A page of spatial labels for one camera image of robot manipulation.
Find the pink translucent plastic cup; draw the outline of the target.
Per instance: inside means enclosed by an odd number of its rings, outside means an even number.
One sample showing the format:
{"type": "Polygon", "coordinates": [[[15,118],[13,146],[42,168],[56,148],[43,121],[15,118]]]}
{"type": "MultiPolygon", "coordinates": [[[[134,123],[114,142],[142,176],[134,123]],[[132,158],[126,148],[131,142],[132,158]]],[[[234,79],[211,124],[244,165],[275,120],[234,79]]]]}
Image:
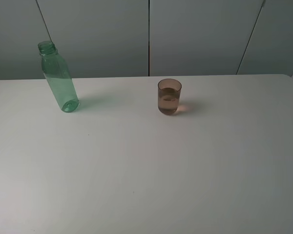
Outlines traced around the pink translucent plastic cup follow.
{"type": "Polygon", "coordinates": [[[158,109],[164,115],[173,115],[179,105],[182,85],[178,80],[166,78],[158,83],[158,109]]]}

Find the green transparent plastic bottle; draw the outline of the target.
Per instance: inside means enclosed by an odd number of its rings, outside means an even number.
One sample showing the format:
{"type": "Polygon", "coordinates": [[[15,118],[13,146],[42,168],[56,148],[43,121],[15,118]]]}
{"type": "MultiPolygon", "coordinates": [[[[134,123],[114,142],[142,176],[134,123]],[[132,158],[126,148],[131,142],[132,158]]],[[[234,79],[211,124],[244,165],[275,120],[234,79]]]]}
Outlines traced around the green transparent plastic bottle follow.
{"type": "Polygon", "coordinates": [[[65,113],[74,112],[80,102],[64,58],[52,41],[38,44],[42,59],[42,71],[60,109],[65,113]]]}

